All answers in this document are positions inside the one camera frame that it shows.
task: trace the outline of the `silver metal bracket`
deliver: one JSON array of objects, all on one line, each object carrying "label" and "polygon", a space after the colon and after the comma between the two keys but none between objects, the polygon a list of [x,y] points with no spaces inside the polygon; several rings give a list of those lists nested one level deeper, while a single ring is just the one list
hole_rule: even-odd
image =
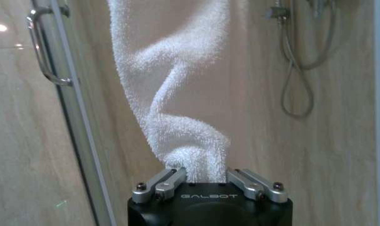
[{"label": "silver metal bracket", "polygon": [[159,201],[164,201],[175,196],[175,190],[186,179],[186,169],[180,168],[168,180],[156,185],[155,192]]},{"label": "silver metal bracket", "polygon": [[289,200],[289,194],[285,186],[279,182],[271,182],[249,169],[227,170],[229,181],[233,182],[245,192],[250,199],[259,200],[266,196],[277,203],[285,203]]},{"label": "silver metal bracket", "polygon": [[164,169],[154,178],[144,184],[139,183],[134,189],[132,200],[135,203],[147,203],[155,193],[155,186],[162,181],[166,181],[174,174],[175,169]]}]

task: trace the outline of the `towel fold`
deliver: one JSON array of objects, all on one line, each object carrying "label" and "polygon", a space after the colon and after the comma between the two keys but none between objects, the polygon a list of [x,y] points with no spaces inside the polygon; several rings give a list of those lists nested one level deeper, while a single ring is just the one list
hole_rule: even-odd
[{"label": "towel fold", "polygon": [[120,81],[152,152],[225,182],[247,68],[246,0],[110,0]]}]

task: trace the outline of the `logo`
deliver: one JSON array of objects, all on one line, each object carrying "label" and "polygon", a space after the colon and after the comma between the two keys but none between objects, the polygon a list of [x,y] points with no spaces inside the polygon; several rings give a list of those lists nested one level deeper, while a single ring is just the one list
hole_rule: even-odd
[{"label": "logo", "polygon": [[210,195],[199,195],[199,194],[183,194],[183,199],[231,199],[235,198],[237,194],[210,194]]}]

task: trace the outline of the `glass panel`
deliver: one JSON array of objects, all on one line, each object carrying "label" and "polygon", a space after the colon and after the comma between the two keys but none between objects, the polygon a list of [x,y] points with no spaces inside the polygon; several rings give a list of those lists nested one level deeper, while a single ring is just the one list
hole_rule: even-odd
[{"label": "glass panel", "polygon": [[27,31],[31,7],[30,0],[0,0],[0,226],[91,226],[58,90],[40,71]]},{"label": "glass panel", "polygon": [[[50,0],[34,0],[36,7],[51,7]],[[60,5],[64,10],[70,11],[66,5]],[[68,66],[67,52],[64,50],[62,34],[56,24],[56,16],[44,15],[42,17],[43,35],[47,42],[47,50],[50,55],[50,66],[55,74],[60,78],[71,78],[71,70]],[[102,182],[99,180],[99,173],[96,170],[95,159],[92,156],[91,140],[88,137],[90,131],[86,129],[84,116],[79,104],[79,97],[75,87],[58,87],[63,109],[68,120],[68,127],[74,139],[76,154],[79,156],[79,163],[83,170],[84,182],[90,192],[90,200],[95,211],[95,220],[99,225],[111,225],[111,219],[107,211],[107,205],[103,195]]]},{"label": "glass panel", "polygon": [[127,225],[127,200],[136,182],[163,168],[150,150],[119,81],[107,1],[59,0],[116,225]]}]

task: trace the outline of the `glass shower door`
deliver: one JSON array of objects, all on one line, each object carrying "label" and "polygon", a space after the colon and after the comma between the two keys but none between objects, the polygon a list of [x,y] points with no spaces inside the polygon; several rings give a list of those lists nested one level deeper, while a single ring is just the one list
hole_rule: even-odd
[{"label": "glass shower door", "polygon": [[[100,217],[87,192],[91,179],[80,171],[90,163],[75,153],[75,118],[67,123],[64,117],[72,87],[56,89],[43,76],[27,31],[31,10],[30,0],[0,0],[0,226],[92,226]],[[44,15],[43,35],[58,37],[47,32],[55,25]],[[60,43],[50,39],[44,45],[59,49],[52,60],[60,65]]]},{"label": "glass shower door", "polygon": [[32,0],[32,5],[28,24],[34,46],[43,74],[58,85],[95,222],[98,225],[115,225],[84,105],[82,82],[63,25],[63,18],[70,18],[71,11],[68,6],[56,0]]}]

